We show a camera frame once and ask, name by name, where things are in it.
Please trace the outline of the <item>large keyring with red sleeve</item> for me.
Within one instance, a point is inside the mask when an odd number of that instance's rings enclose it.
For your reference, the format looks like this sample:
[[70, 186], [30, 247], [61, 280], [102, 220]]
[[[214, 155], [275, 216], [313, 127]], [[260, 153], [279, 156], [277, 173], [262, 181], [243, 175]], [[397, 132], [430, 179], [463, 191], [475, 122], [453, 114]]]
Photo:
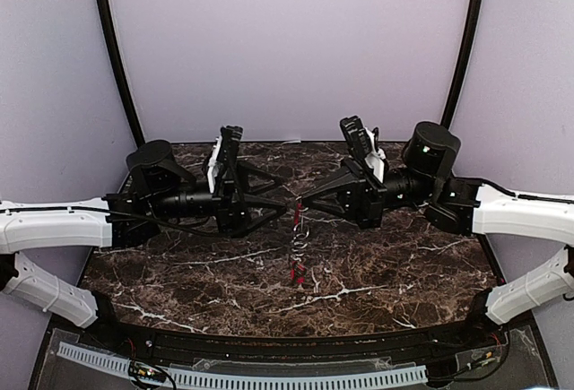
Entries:
[[294, 209], [291, 244], [288, 249], [290, 277], [293, 261], [301, 261], [305, 265], [306, 249], [309, 244], [309, 227], [304, 220], [305, 211], [306, 208], [303, 206], [301, 198], [298, 197]]

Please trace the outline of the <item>red key tag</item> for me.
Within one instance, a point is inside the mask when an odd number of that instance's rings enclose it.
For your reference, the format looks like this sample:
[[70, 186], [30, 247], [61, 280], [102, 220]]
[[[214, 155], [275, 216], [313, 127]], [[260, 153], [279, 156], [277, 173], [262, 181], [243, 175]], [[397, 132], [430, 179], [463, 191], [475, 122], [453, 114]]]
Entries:
[[301, 261], [291, 263], [291, 282], [293, 284], [302, 284], [305, 282], [306, 266]]

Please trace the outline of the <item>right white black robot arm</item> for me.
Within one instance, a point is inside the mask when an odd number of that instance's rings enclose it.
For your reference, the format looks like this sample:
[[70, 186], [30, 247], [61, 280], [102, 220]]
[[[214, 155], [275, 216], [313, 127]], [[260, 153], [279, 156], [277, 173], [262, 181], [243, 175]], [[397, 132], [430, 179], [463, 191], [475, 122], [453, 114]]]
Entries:
[[506, 234], [560, 242], [545, 263], [474, 296], [457, 330], [467, 349], [479, 347], [516, 316], [573, 291], [573, 198], [518, 192], [484, 178], [461, 178], [453, 166], [461, 147], [449, 130], [418, 123], [404, 146], [402, 166], [390, 168], [378, 132], [357, 116], [340, 128], [349, 151], [339, 169], [303, 194], [303, 207], [332, 214], [362, 229], [377, 228], [384, 212], [421, 206], [435, 228], [457, 235]]

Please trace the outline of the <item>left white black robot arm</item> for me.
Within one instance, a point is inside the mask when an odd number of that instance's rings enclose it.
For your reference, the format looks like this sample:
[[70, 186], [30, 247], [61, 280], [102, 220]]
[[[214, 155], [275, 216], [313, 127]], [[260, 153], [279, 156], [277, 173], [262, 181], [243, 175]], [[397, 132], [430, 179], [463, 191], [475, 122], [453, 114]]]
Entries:
[[109, 298], [78, 288], [34, 264], [26, 251], [49, 247], [138, 247], [162, 229], [207, 238], [240, 238], [286, 212], [264, 198], [278, 177], [238, 159], [239, 139], [223, 130], [200, 181], [178, 164], [165, 140], [126, 158], [125, 193], [61, 204], [1, 203], [1, 292], [82, 329], [108, 351], [126, 344]]

